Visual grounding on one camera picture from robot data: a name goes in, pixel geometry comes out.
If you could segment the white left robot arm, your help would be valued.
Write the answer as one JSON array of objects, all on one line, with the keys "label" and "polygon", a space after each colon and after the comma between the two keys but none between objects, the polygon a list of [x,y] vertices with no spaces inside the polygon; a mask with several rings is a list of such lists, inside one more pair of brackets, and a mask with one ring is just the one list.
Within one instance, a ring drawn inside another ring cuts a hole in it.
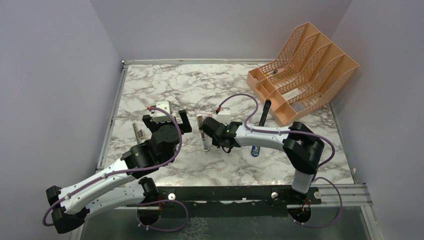
[{"label": "white left robot arm", "polygon": [[172,163],[182,148],[182,136],[192,132],[186,110],[179,110],[178,123],[169,109],[149,107],[142,117],[151,138],[132,146],[109,167],[68,187],[53,185],[46,190],[49,208],[42,218],[45,227],[58,234],[69,233],[86,219],[117,207],[158,201],[154,181],[148,174]]}]

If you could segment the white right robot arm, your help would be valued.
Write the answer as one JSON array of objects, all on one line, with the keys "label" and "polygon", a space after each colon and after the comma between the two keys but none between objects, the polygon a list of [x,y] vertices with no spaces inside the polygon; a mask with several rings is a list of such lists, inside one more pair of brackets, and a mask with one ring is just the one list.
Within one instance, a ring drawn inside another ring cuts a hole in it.
[{"label": "white right robot arm", "polygon": [[289,127],[272,128],[248,126],[236,121],[225,125],[212,117],[206,117],[199,130],[211,138],[214,146],[229,151],[250,146],[283,151],[295,169],[288,190],[289,199],[300,204],[308,198],[325,143],[303,123],[295,121]]}]

